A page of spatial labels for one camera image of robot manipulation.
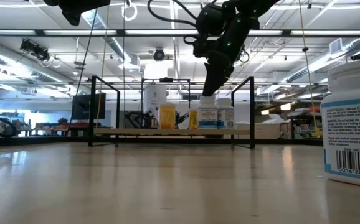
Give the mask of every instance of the ceiling duct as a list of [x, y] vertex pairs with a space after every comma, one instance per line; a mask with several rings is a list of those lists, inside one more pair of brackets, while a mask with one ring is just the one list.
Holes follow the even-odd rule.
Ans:
[[[86, 20], [87, 24], [92, 27], [93, 21], [94, 21], [94, 15], [95, 16], [95, 22], [94, 22], [94, 29], [107, 29], [107, 25], [105, 22], [101, 19], [100, 15], [98, 14], [97, 10], [90, 10], [87, 12], [84, 12], [82, 14], [82, 17]], [[119, 58], [120, 62], [124, 64], [125, 69], [131, 68], [132, 70], [138, 69], [140, 70], [140, 60], [136, 55], [129, 56], [125, 50], [123, 50], [123, 47], [119, 44], [119, 42], [114, 37], [102, 37], [102, 39], [111, 47], [112, 51], [116, 54], [116, 56]]]
[[[332, 47], [328, 50], [324, 51], [323, 53], [319, 54], [317, 57], [309, 59], [309, 69], [310, 73], [324, 68], [334, 62], [337, 61], [339, 58], [350, 57], [358, 52], [360, 52], [360, 38], [342, 38], [335, 40], [333, 43], [330, 44]], [[278, 81], [281, 83], [290, 83], [293, 82], [301, 77], [304, 77], [308, 74], [308, 69], [306, 63], [303, 65], [296, 67], [292, 71], [284, 74], [283, 77], [279, 77]], [[258, 92], [266, 93], [267, 89], [271, 86], [264, 86], [258, 88]]]
[[[43, 75], [45, 77], [50, 78], [55, 82], [74, 82], [74, 80], [67, 78], [64, 75], [61, 75], [49, 68], [44, 68], [38, 63], [20, 55], [18, 53], [13, 52], [5, 47], [0, 46], [0, 62], [3, 62], [7, 66], [12, 66], [13, 70], [15, 70], [16, 75], [24, 75], [38, 73], [39, 76]], [[80, 90], [89, 92], [89, 88], [80, 86]]]

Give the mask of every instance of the metal duct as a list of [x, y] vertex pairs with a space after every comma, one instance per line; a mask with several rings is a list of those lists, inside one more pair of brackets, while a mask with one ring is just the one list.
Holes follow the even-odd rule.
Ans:
[[[34, 73], [37, 72], [39, 75], [48, 77], [55, 82], [74, 82], [74, 80], [61, 75], [49, 68], [45, 68], [38, 63], [19, 55], [18, 53], [13, 52], [5, 47], [0, 45], [0, 61], [3, 61], [6, 65], [15, 66], [15, 69], [18, 71], [17, 75], [23, 73]], [[80, 87], [80, 90], [89, 92], [90, 89], [84, 86]]]
[[[360, 51], [360, 38], [359, 39], [342, 39], [343, 43], [343, 54], [336, 55], [335, 57], [331, 54], [330, 49], [326, 50], [325, 52], [319, 54], [319, 56], [310, 59], [310, 72], [317, 71], [333, 62], [336, 61], [338, 58], [349, 57]], [[281, 82], [293, 82], [296, 79], [305, 76], [308, 74], [306, 64], [290, 71], [287, 76], [281, 80]]]
[[[93, 25], [94, 15], [97, 10], [90, 10], [84, 12], [82, 17], [86, 20], [87, 24], [91, 27]], [[94, 22], [94, 29], [106, 29], [107, 25], [101, 19], [100, 15], [97, 13]], [[132, 65], [136, 65], [138, 69], [140, 69], [140, 60], [137, 56], [132, 55], [130, 57], [124, 50], [123, 47], [118, 43], [118, 41], [114, 37], [102, 37], [102, 39], [111, 47], [112, 51], [116, 54], [116, 56], [120, 59], [120, 61], [124, 64], [129, 63]]]

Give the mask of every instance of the ceiling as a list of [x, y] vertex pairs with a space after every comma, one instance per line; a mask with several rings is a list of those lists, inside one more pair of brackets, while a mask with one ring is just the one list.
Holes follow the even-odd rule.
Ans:
[[[181, 1], [187, 7], [190, 7], [194, 15], [198, 15], [200, 11], [200, 3], [206, 3], [206, 0], [187, 0]], [[303, 5], [307, 5], [308, 1], [302, 1]], [[314, 5], [312, 9], [302, 9], [303, 23], [305, 29], [360, 29], [360, 0], [312, 0]], [[147, 10], [147, 1], [132, 1], [137, 7], [137, 15], [132, 21], [125, 21], [121, 15], [121, 6], [123, 1], [112, 1], [109, 7], [108, 28], [109, 29], [170, 29], [171, 23], [164, 22], [153, 17]], [[332, 7], [321, 13], [329, 3], [334, 3]], [[71, 26], [61, 15], [58, 7], [34, 7], [33, 5], [44, 4], [39, 0], [5, 0], [0, 1], [0, 29], [89, 29], [90, 26], [81, 20], [79, 27]], [[163, 17], [171, 17], [169, 1], [154, 0], [155, 6], [153, 11]], [[261, 29], [301, 29], [301, 19], [298, 9], [290, 9], [298, 6], [297, 0], [279, 1], [275, 7], [279, 10], [271, 9], [259, 18]], [[98, 15], [105, 20], [108, 14], [108, 7], [98, 10]], [[126, 16], [133, 15], [133, 9], [126, 10]], [[176, 19], [189, 20], [192, 18], [182, 9], [174, 10]], [[175, 29], [192, 29], [187, 24], [175, 24]], [[50, 54], [60, 59], [61, 66], [51, 69], [61, 75], [66, 76], [70, 80], [78, 80], [79, 75], [74, 75], [76, 65], [73, 64], [75, 58], [82, 61], [88, 38], [79, 38], [78, 53], [77, 40], [73, 37], [31, 37], [33, 42], [49, 49]], [[203, 59], [195, 58], [192, 55], [192, 46], [186, 45], [182, 41], [182, 37], [116, 37], [116, 41], [124, 48], [128, 54], [135, 54], [141, 59], [141, 66], [151, 63], [151, 52], [156, 48], [164, 49], [165, 54], [174, 55], [174, 51], [178, 53], [179, 73], [176, 74], [174, 63], [172, 60], [165, 62], [168, 65], [168, 76], [177, 78], [190, 78], [194, 82], [203, 82], [205, 80], [206, 71]], [[336, 38], [307, 38], [306, 44], [309, 47], [308, 58], [313, 59], [325, 52], [329, 48], [329, 44]], [[22, 37], [0, 37], [0, 45], [12, 50], [15, 53], [23, 54], [19, 49]], [[121, 62], [113, 53], [109, 46], [105, 58], [104, 43], [102, 38], [92, 38], [90, 41], [89, 54], [86, 57], [86, 66], [83, 74], [84, 80], [92, 75], [109, 77], [110, 82], [132, 82], [141, 80], [141, 73], [119, 68]], [[247, 52], [250, 54], [250, 61], [246, 64], [239, 65], [235, 68], [230, 81], [241, 82], [249, 76], [254, 76], [256, 82], [275, 82], [276, 74], [292, 71], [296, 67], [306, 64], [305, 55], [301, 51], [303, 48], [303, 39], [301, 38], [247, 38], [245, 45], [249, 46]], [[35, 58], [25, 55], [26, 58], [36, 62]], [[339, 60], [319, 70], [319, 72], [327, 72], [329, 69], [345, 63], [345, 60]], [[123, 88], [123, 85], [117, 85], [117, 88]]]

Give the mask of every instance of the label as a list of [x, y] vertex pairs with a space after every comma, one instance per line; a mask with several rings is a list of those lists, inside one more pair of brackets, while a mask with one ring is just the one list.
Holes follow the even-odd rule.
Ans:
[[233, 129], [234, 128], [234, 109], [218, 109], [217, 110], [217, 128]]
[[198, 128], [217, 129], [217, 109], [198, 108]]
[[325, 171], [360, 179], [360, 99], [321, 105]]

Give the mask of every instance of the wooden floor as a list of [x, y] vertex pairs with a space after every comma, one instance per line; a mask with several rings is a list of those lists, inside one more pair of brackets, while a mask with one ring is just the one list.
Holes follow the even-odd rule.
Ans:
[[86, 143], [0, 152], [0, 223], [360, 223], [323, 149]]

